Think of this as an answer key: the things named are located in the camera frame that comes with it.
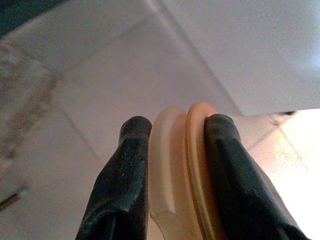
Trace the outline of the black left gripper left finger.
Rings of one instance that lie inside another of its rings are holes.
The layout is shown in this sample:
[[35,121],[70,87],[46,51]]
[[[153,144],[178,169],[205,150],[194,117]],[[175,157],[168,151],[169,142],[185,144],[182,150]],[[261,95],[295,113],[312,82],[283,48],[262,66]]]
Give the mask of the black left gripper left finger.
[[151,122],[123,123],[118,146],[97,176],[77,240],[145,240],[148,228],[148,149]]

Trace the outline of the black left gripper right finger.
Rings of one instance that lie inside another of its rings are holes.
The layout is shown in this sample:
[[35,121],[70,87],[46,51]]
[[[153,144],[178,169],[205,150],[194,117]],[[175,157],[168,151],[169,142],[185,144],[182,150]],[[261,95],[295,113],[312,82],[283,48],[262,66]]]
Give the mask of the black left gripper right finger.
[[205,154],[224,232],[229,240],[305,240],[275,186],[242,144],[234,121],[204,122]]

